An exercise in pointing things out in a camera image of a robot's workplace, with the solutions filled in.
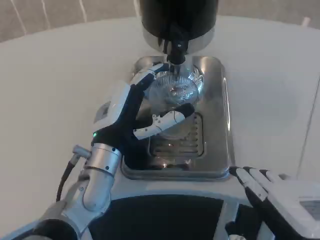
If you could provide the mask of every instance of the black cylinder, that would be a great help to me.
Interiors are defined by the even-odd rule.
[[[157,38],[175,40],[177,31],[190,41],[210,31],[219,0],[140,0],[142,24]]]

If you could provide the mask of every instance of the white table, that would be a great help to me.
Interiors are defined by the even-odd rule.
[[[45,31],[0,44],[0,236],[39,218],[54,202],[74,144],[90,146],[98,107],[133,63],[158,55],[137,18]],[[226,68],[235,161],[296,175],[319,79],[320,31],[219,17],[202,56]],[[65,189],[79,173],[77,166]],[[163,182],[126,179],[113,198],[192,194],[247,204],[235,179]]]

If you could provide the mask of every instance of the drip tray grate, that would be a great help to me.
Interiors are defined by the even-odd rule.
[[[156,157],[199,157],[204,152],[203,120],[196,112],[193,115],[193,124],[190,133],[177,140],[169,140],[161,135],[150,138],[149,152]]]

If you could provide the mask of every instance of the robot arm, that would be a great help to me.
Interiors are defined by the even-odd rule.
[[[283,180],[271,171],[251,167],[231,167],[230,173],[276,239],[320,239],[319,183]]]
[[[192,105],[185,104],[162,116],[150,116],[150,126],[134,128],[144,91],[158,72],[168,70],[168,64],[157,64],[136,76],[135,84],[120,82],[114,89],[111,101],[97,112],[91,150],[74,147],[74,155],[61,179],[57,202],[44,213],[28,239],[80,239],[88,225],[107,211],[122,156],[133,154],[138,159],[143,152],[139,148],[140,139],[164,131],[194,112]],[[86,163],[78,180],[60,200],[63,184],[81,157]]]

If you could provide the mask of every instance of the stainless steel tray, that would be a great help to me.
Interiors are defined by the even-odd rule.
[[[142,57],[134,64],[133,75],[164,60],[163,56]],[[214,57],[193,56],[192,63],[203,74],[202,96],[195,107],[197,116],[201,118],[201,126],[197,126],[197,131],[200,129],[201,132],[197,134],[202,135],[202,139],[197,139],[197,152],[172,156],[164,151],[157,155],[152,141],[156,141],[158,136],[150,138],[145,141],[145,147],[150,152],[148,167],[144,170],[131,169],[124,158],[121,171],[126,177],[139,180],[213,181],[229,176],[229,166],[235,164],[235,156],[225,70]],[[144,100],[139,113],[150,114],[149,111],[150,105]]]

